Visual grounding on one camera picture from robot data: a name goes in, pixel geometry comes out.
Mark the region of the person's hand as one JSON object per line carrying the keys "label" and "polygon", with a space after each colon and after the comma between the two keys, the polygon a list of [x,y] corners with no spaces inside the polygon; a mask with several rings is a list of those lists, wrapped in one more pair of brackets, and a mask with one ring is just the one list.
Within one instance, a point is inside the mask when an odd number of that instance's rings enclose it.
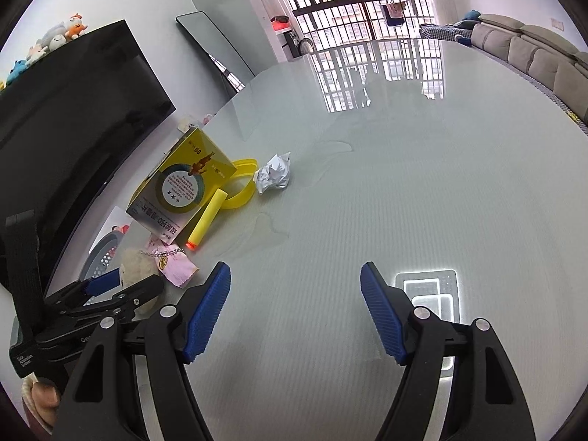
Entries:
{"label": "person's hand", "polygon": [[52,383],[42,382],[29,374],[23,379],[22,402],[31,430],[41,439],[49,439],[57,420],[61,396]]}

